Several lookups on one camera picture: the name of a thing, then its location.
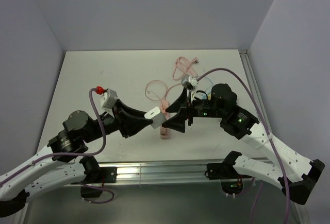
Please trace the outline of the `white charger plug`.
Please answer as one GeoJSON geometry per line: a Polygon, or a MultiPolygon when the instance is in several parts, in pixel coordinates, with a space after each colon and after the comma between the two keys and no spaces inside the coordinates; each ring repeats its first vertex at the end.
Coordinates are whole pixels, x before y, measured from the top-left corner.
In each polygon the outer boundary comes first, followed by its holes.
{"type": "Polygon", "coordinates": [[[146,112],[144,114],[144,118],[152,120],[151,126],[154,129],[161,126],[167,120],[159,107],[155,107],[150,111],[146,112]]]}

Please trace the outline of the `pink power strip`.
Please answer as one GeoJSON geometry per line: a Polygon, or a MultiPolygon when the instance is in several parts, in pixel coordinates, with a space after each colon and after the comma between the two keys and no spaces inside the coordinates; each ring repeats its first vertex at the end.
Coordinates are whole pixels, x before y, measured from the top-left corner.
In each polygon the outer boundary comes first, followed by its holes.
{"type": "MultiPolygon", "coordinates": [[[[160,109],[164,114],[166,119],[169,119],[169,113],[166,112],[166,109],[169,107],[169,102],[167,100],[162,100],[160,104],[160,109]]],[[[171,138],[170,129],[160,126],[160,138],[162,140],[169,140],[171,138]]]]}

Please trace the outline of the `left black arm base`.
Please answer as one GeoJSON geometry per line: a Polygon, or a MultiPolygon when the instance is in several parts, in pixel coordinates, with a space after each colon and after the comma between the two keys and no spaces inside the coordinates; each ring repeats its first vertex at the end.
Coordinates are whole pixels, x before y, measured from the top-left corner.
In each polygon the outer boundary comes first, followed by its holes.
{"type": "MultiPolygon", "coordinates": [[[[106,184],[116,183],[118,168],[115,166],[101,167],[98,173],[88,176],[83,182],[86,185],[90,185],[97,188],[105,188],[106,184]]],[[[92,189],[86,186],[80,186],[80,195],[83,199],[89,199],[95,201],[102,194],[101,190],[92,189]]]]}

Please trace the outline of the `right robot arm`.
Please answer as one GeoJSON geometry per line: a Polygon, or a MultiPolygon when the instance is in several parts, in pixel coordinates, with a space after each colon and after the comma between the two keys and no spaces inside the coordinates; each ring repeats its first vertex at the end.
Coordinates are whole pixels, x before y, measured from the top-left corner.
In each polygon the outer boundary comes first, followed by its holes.
{"type": "Polygon", "coordinates": [[[216,118],[229,135],[243,141],[271,161],[267,164],[231,151],[221,163],[207,164],[210,180],[254,177],[279,188],[294,203],[305,205],[325,165],[288,147],[272,135],[252,113],[237,105],[237,94],[228,84],[216,84],[209,99],[191,99],[184,89],[166,112],[175,115],[163,126],[181,133],[194,118],[216,118]]]}

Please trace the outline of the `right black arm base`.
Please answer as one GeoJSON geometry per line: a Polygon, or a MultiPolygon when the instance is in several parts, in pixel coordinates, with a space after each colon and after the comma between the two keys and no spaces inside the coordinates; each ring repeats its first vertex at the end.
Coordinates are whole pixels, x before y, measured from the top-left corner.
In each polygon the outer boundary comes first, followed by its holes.
{"type": "Polygon", "coordinates": [[[209,180],[220,180],[224,195],[233,198],[244,194],[255,183],[253,177],[238,174],[225,163],[208,163],[204,176],[209,180]]]}

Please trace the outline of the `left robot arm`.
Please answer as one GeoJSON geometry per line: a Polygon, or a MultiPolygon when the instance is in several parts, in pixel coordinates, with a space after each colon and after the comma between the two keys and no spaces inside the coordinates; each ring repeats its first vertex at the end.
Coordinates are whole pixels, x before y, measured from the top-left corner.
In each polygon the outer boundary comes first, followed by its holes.
{"type": "Polygon", "coordinates": [[[120,131],[124,138],[154,121],[149,113],[127,107],[117,100],[115,116],[75,111],[63,122],[64,129],[32,158],[1,176],[1,217],[13,215],[36,197],[67,184],[86,185],[101,177],[95,156],[106,145],[106,136],[120,131]]]}

